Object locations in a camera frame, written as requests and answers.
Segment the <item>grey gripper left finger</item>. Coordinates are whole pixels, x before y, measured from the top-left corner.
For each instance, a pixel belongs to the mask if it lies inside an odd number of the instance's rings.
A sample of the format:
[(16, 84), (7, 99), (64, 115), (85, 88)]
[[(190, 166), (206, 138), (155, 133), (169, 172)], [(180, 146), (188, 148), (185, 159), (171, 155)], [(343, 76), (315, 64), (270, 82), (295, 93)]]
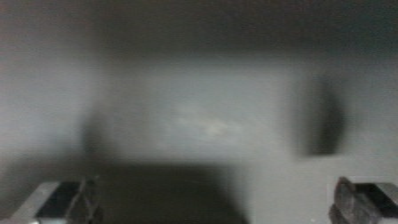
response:
[(103, 209), (94, 179), (43, 182), (7, 224), (101, 224)]

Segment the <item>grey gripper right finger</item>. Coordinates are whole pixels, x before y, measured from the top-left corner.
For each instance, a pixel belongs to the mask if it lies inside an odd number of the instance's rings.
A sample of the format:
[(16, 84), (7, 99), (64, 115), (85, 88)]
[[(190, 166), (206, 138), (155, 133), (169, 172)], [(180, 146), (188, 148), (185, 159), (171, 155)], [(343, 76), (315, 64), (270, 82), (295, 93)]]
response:
[(355, 183), (338, 179), (331, 224), (398, 224), (398, 186), (387, 182)]

